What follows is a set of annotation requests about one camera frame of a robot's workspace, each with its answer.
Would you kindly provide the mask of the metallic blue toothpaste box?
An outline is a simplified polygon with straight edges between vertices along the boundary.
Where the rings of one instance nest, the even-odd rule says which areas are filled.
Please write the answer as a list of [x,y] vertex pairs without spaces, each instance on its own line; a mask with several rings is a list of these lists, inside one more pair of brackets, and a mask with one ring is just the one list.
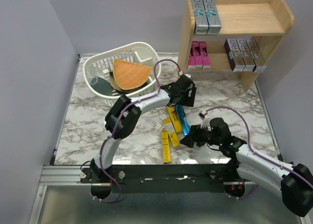
[[215,0],[203,0],[203,4],[208,21],[207,35],[218,35],[222,28],[222,24]]
[[182,131],[184,133],[184,135],[188,135],[189,131],[190,131],[190,125],[187,121],[187,117],[184,111],[183,106],[181,105],[175,105],[175,110],[177,112],[181,127],[182,127]]

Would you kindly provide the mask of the pink toothpaste box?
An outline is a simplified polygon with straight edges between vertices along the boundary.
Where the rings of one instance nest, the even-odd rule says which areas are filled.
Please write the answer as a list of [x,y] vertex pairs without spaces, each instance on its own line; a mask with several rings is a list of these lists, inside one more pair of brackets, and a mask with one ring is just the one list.
[[188,64],[187,64],[187,70],[195,70],[195,68],[196,68],[196,64],[195,64],[194,54],[191,49],[190,54],[189,54]]
[[202,69],[209,70],[211,69],[211,61],[207,53],[206,42],[199,42],[199,46],[200,46],[200,52],[201,52]]
[[195,62],[195,69],[202,69],[203,63],[201,58],[201,49],[198,41],[192,42],[192,52]]

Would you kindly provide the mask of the blue green toothpaste box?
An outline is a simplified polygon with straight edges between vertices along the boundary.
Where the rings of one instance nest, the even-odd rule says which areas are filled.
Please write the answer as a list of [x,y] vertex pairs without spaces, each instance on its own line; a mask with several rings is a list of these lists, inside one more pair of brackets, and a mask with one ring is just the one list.
[[195,35],[206,35],[209,25],[205,13],[203,0],[191,0],[195,18]]

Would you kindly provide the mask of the silver toothpaste box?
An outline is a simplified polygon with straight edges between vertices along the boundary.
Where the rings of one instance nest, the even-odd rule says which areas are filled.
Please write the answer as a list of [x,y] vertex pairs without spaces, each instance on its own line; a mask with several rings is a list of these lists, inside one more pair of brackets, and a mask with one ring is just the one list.
[[246,40],[244,39],[236,39],[240,53],[242,55],[243,61],[245,63],[244,71],[251,71],[253,72],[255,68],[255,62],[252,58]]

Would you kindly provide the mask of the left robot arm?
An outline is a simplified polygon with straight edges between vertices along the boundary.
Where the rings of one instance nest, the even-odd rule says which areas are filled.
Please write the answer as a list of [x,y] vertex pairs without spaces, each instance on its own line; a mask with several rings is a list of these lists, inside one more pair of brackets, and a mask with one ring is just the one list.
[[182,74],[175,82],[160,86],[145,96],[135,98],[120,96],[105,117],[105,139],[98,157],[90,162],[91,176],[97,182],[104,182],[108,178],[107,169],[112,166],[117,148],[121,141],[134,131],[143,114],[167,106],[192,107],[196,90],[191,75]]

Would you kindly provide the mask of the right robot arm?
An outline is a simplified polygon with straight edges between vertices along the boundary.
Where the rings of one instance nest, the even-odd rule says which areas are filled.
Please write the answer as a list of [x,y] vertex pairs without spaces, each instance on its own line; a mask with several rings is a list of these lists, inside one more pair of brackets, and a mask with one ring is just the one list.
[[220,117],[211,119],[209,126],[192,125],[180,143],[189,148],[204,144],[218,146],[230,158],[231,165],[225,168],[229,180],[242,178],[256,183],[276,194],[299,217],[305,217],[313,207],[313,175],[307,166],[285,163],[257,151],[233,136]]

